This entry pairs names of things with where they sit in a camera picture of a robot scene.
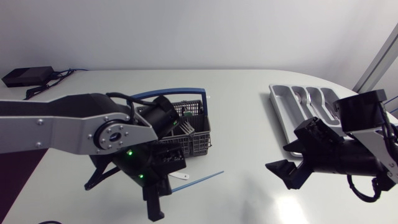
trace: blue handle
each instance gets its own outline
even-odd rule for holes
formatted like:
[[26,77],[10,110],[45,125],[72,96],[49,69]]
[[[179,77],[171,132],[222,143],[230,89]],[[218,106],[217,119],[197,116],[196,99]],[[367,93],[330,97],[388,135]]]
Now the blue handle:
[[164,90],[154,90],[145,93],[139,93],[132,95],[132,97],[139,100],[160,96],[160,95],[171,95],[171,94],[201,94],[201,101],[203,103],[203,112],[207,116],[207,99],[206,90],[204,88],[170,88]]

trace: gray plastic tray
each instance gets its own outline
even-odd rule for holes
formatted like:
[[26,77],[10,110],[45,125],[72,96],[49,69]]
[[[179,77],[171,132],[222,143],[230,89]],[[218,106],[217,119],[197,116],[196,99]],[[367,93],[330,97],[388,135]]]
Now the gray plastic tray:
[[340,136],[346,136],[341,129],[338,114],[333,109],[333,102],[340,99],[333,89],[300,85],[269,85],[269,89],[271,102],[288,143],[297,139],[294,129],[301,122],[314,116],[322,119]]

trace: blue cable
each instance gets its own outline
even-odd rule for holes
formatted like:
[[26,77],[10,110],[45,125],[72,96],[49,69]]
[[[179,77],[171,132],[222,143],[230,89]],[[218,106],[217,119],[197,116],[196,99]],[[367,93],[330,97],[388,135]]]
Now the blue cable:
[[191,185],[194,185],[194,184],[197,184],[197,183],[202,182],[202,181],[204,181],[204,180],[207,180],[207,179],[209,179],[210,177],[214,177],[214,176],[216,176],[216,175],[218,175],[218,174],[222,174],[223,172],[224,172],[224,171],[220,171],[220,172],[218,172],[218,173],[211,174],[211,175],[209,175],[209,176],[207,176],[207,177],[204,177],[204,178],[202,178],[202,179],[195,180],[195,181],[192,181],[192,182],[190,182],[190,183],[184,184],[184,185],[182,185],[182,186],[176,187],[176,188],[172,189],[172,192],[176,192],[176,191],[178,191],[178,190],[182,190],[182,189],[184,189],[184,188],[186,188],[186,187],[189,187],[189,186],[191,186]]
[[391,100],[389,100],[389,101],[387,101],[384,105],[386,105],[386,104],[388,104],[388,103],[390,103],[391,101],[393,101],[394,99],[396,99],[396,98],[398,98],[398,96],[396,96],[396,97],[394,97],[393,99],[391,99]]

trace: metal frame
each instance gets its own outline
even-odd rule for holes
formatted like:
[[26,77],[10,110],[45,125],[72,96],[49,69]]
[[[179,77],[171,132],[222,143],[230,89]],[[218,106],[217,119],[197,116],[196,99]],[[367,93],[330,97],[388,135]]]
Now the metal frame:
[[372,128],[367,130],[353,131],[355,136],[380,162],[389,170],[387,175],[395,183],[398,183],[398,165],[389,155],[383,135],[379,134],[381,128]]
[[353,91],[365,93],[371,91],[398,57],[398,24],[387,38],[379,53],[354,86]]

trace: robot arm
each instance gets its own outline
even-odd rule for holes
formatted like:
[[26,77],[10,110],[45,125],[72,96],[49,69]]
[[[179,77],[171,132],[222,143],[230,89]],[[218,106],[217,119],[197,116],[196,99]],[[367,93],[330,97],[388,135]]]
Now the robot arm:
[[[375,202],[381,191],[398,183],[398,131],[387,118],[381,103],[385,99],[384,91],[376,90],[336,101],[343,131],[352,139],[340,137],[318,118],[308,119],[294,131],[298,139],[284,146],[285,151],[302,153],[301,164],[296,167],[285,159],[266,167],[288,189],[301,188],[312,172],[344,174],[361,200]],[[375,177],[375,196],[356,190],[352,175]]]
[[[123,98],[129,106],[111,97]],[[148,107],[136,113],[132,102]],[[122,170],[142,187],[149,219],[164,217],[159,197],[171,194],[167,174],[186,167],[178,144],[154,144],[179,122],[164,96],[144,102],[120,93],[85,94],[48,103],[0,101],[0,108],[0,153],[52,147],[90,155],[96,171],[86,190]],[[111,162],[116,167],[103,173]]]

